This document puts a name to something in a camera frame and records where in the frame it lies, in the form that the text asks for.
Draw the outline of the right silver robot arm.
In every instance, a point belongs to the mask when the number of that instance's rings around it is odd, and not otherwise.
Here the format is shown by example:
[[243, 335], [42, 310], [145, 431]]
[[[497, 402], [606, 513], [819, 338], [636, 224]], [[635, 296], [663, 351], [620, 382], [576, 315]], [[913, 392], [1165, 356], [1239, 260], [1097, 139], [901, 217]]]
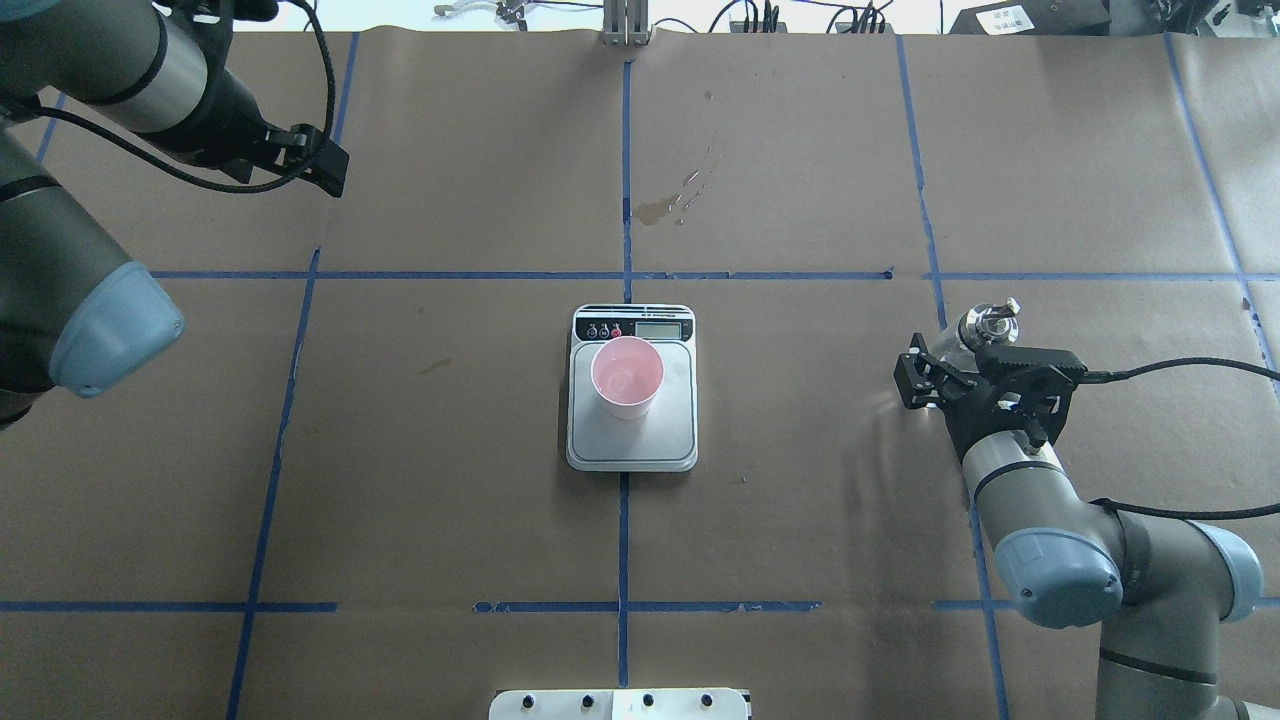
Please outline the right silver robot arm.
[[1176, 357], [1121, 372], [1075, 354], [1010, 342], [934, 355], [914, 333], [893, 380], [902, 405], [943, 414], [972, 511], [1015, 610], [1048, 629], [1101, 629], [1098, 719], [1275, 719], [1221, 692], [1220, 628], [1253, 614], [1265, 571], [1221, 521], [1236, 511], [1151, 509], [1082, 500], [1055, 442], [1074, 391], [1181, 366]]

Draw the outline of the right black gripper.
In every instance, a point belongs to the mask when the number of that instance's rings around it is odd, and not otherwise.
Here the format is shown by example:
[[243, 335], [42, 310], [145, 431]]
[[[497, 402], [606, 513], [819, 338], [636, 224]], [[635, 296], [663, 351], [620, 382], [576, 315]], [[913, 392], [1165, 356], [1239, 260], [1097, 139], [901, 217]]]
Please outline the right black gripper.
[[1020, 430], [1023, 441], [1041, 448], [1051, 441], [1041, 418], [1044, 398], [1028, 389], [1009, 389], [977, 380], [978, 370], [963, 370], [934, 356], [923, 334], [911, 334], [893, 366], [893, 383], [908, 410], [938, 406], [956, 459], [980, 441], [1005, 430]]

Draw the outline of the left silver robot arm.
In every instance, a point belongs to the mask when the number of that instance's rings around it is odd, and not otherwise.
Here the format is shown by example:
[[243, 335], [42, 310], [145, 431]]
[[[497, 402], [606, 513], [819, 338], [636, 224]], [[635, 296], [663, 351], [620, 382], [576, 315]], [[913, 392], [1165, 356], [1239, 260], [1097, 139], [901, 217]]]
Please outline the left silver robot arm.
[[96, 398], [170, 348], [187, 320], [154, 273], [19, 141], [45, 120], [184, 184], [253, 196], [307, 182], [338, 199], [337, 69], [298, 1], [325, 85], [321, 120], [279, 126], [229, 67], [236, 29], [279, 1], [3, 4], [3, 427], [52, 389]]

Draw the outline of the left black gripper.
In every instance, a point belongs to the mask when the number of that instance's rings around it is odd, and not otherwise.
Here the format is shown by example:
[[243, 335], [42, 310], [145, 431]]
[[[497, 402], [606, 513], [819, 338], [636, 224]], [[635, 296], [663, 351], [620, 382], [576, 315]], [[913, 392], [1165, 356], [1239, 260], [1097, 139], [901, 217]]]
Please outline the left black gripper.
[[215, 169], [234, 181], [250, 181], [253, 169], [288, 172], [342, 199], [349, 154], [311, 124], [288, 128], [265, 120], [253, 105], [215, 110]]

